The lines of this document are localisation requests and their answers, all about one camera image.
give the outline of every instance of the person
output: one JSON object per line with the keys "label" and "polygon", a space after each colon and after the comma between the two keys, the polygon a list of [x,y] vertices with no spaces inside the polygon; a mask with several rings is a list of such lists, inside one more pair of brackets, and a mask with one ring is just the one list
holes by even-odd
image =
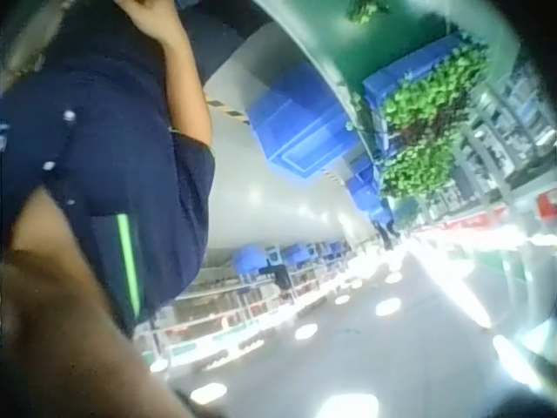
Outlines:
{"label": "person", "polygon": [[199,271],[215,171],[202,83],[240,43],[172,0],[83,0],[4,94],[0,381],[29,389],[30,416],[189,416],[123,335]]}

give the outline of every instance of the green stripe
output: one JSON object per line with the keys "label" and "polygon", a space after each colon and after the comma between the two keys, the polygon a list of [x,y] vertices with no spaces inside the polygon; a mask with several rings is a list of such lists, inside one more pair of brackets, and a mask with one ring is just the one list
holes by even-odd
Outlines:
{"label": "green stripe", "polygon": [[128,279],[128,288],[130,290],[131,307],[135,316],[139,315],[139,285],[138,276],[136,275],[136,265],[133,259],[133,248],[131,246],[130,222],[128,215],[117,215],[118,230],[120,231],[120,243],[122,244],[122,253],[124,254],[125,274]]}

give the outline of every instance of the bright light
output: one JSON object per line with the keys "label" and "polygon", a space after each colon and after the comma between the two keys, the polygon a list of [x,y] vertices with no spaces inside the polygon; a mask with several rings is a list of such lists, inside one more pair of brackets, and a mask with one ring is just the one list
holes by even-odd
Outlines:
{"label": "bright light", "polygon": [[536,145],[544,145],[553,135],[555,135],[555,129],[550,129],[538,142],[536,142]]}
{"label": "bright light", "polygon": [[252,188],[250,190],[250,202],[252,202],[254,206],[261,205],[261,191],[259,189]]}
{"label": "bright light", "polygon": [[375,313],[377,316],[387,316],[390,314],[394,314],[400,309],[400,299],[399,298],[391,298],[387,300],[383,300],[375,307]]}
{"label": "bright light", "polygon": [[350,300],[350,296],[347,294],[343,294],[339,296],[337,299],[334,300],[335,305],[344,305],[347,301]]}
{"label": "bright light", "polygon": [[342,227],[345,229],[345,231],[348,234],[352,234],[352,232],[354,230],[354,226],[353,226],[352,221],[350,220],[350,218],[348,218],[346,215],[341,213],[338,216],[338,220],[339,220],[340,224],[342,225]]}
{"label": "bright light", "polygon": [[156,359],[151,366],[149,367],[149,369],[153,372],[153,373],[159,373],[162,372],[163,370],[166,370],[168,368],[168,360],[166,359]]}
{"label": "bright light", "polygon": [[530,238],[530,242],[535,246],[557,246],[557,235],[536,233]]}
{"label": "bright light", "polygon": [[364,283],[362,282],[362,280],[360,279],[356,279],[352,282],[352,284],[350,285],[350,287],[352,289],[360,289],[362,286],[364,285]]}
{"label": "bright light", "polygon": [[294,336],[296,340],[307,340],[312,338],[315,333],[317,333],[317,324],[307,324],[298,328]]}
{"label": "bright light", "polygon": [[528,361],[513,346],[511,341],[502,335],[493,337],[493,346],[499,355],[503,368],[517,382],[528,385],[532,389],[540,388],[540,379]]}
{"label": "bright light", "polygon": [[329,398],[317,418],[376,418],[379,401],[372,394],[340,394]]}
{"label": "bright light", "polygon": [[206,405],[218,398],[223,397],[227,392],[226,386],[220,383],[209,383],[191,392],[191,399],[199,405]]}
{"label": "bright light", "polygon": [[359,277],[361,279],[371,279],[377,272],[377,263],[374,263],[373,257],[366,254],[358,254],[348,260],[347,275],[350,277]]}
{"label": "bright light", "polygon": [[413,246],[413,252],[433,281],[472,320],[484,328],[492,326],[486,309],[463,281],[474,269],[471,261],[450,260],[445,253],[419,244]]}
{"label": "bright light", "polygon": [[445,293],[480,327],[491,328],[492,323],[486,309],[476,295],[461,281],[447,282],[441,286]]}
{"label": "bright light", "polygon": [[524,347],[533,353],[543,355],[544,348],[551,347],[548,343],[552,333],[552,320],[546,320],[534,329],[525,333],[520,340]]}
{"label": "bright light", "polygon": [[400,274],[400,272],[394,272],[386,276],[385,283],[391,285],[393,283],[398,283],[401,280],[402,280],[402,274]]}

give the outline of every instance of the short sleeve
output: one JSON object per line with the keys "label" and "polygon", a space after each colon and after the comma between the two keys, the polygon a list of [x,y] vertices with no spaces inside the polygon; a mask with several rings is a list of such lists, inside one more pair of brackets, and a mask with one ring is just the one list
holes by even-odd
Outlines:
{"label": "short sleeve", "polygon": [[[178,132],[172,133],[178,171],[180,205],[194,220],[198,231],[208,228],[209,193],[215,175],[212,150],[195,139]],[[206,242],[199,243],[204,249]]]}

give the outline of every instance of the navy blue shirt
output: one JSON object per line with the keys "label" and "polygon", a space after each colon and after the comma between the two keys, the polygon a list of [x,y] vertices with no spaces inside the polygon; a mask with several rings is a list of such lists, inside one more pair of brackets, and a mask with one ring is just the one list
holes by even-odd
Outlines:
{"label": "navy blue shirt", "polygon": [[47,65],[0,102],[3,245],[46,186],[129,334],[198,274],[214,159],[171,129],[162,62],[99,45]]}

